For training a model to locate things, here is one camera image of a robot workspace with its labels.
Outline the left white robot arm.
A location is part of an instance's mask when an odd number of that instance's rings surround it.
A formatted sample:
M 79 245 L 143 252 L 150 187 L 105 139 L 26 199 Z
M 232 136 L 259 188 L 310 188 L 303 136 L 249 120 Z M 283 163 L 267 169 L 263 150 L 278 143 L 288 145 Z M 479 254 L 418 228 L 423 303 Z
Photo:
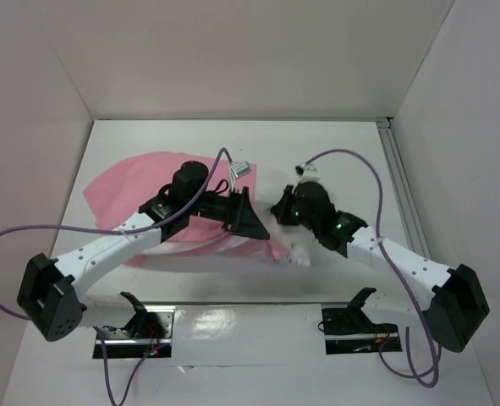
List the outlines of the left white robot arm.
M 227 196 L 207 190 L 212 171 L 185 162 L 156 196 L 118 228 L 77 250 L 49 258 L 40 253 L 27 263 L 17 295 L 19 307 L 48 342 L 67 337 L 88 310 L 84 296 L 110 271 L 154 248 L 189 226 L 191 217 L 220 222 L 234 236 L 269 240 L 248 188 Z

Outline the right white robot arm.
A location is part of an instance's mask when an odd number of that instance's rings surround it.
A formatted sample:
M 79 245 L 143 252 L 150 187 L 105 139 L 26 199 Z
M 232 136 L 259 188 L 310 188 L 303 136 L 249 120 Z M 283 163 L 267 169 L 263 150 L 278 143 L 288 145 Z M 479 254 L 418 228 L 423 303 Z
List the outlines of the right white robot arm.
M 271 209 L 277 223 L 310 230 L 324 248 L 379 271 L 397 270 L 414 294 L 434 340 L 460 353 L 490 313 L 476 272 L 431 261 L 377 235 L 363 219 L 336 209 L 317 182 L 288 185 Z

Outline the white pillow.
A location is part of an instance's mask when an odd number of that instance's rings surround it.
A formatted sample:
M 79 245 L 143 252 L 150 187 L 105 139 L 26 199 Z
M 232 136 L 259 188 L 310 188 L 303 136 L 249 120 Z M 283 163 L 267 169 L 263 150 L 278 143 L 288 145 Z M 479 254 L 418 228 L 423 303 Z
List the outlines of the white pillow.
M 279 262 L 282 266 L 324 266 L 334 253 L 323 248 L 311 231 L 302 226 L 279 225 L 271 213 L 288 184 L 297 184 L 295 174 L 264 165 L 257 167 L 252 205 L 270 233 L 270 239 L 255 242 L 250 258 L 267 263 Z

